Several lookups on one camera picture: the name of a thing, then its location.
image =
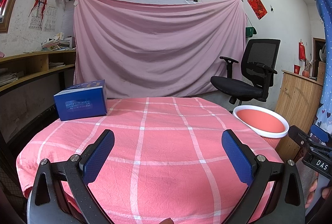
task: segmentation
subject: pink checkered tablecloth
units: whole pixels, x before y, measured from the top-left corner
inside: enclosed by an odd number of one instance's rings
[[[200,98],[108,100],[107,107],[107,116],[56,120],[27,144],[16,161],[25,197],[41,159],[58,162],[80,154],[104,129],[114,132],[115,145],[89,188],[118,224],[157,224],[168,217],[175,224],[222,222],[247,187],[221,146],[225,129],[255,154],[281,162],[245,124]],[[63,185],[70,196],[68,184]],[[260,216],[271,187],[252,219]]]

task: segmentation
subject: chair seat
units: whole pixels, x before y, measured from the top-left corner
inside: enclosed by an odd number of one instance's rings
[[[263,95],[262,89],[249,85],[240,80],[212,76],[210,81],[211,84],[213,84],[213,86],[221,92],[229,96],[234,96],[239,100],[241,100],[241,98],[255,99],[262,97]]]

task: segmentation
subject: black office chair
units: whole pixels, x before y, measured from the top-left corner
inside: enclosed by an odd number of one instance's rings
[[[227,78],[213,76],[211,83],[221,92],[230,95],[230,103],[239,105],[243,101],[256,99],[266,102],[269,95],[269,87],[273,86],[273,74],[278,74],[276,65],[280,40],[251,39],[244,51],[241,61],[242,75],[253,83],[249,85],[243,81],[232,79],[233,63],[238,61],[229,57],[220,56],[227,63]]]

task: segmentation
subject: red envelope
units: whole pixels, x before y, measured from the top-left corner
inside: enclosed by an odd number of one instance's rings
[[[248,3],[252,7],[259,20],[268,13],[261,0],[248,0]]]

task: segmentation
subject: blue curtain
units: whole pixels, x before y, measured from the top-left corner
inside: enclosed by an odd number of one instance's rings
[[[323,93],[315,118],[315,124],[332,133],[332,0],[316,0],[320,17],[324,22],[326,39],[326,71]]]

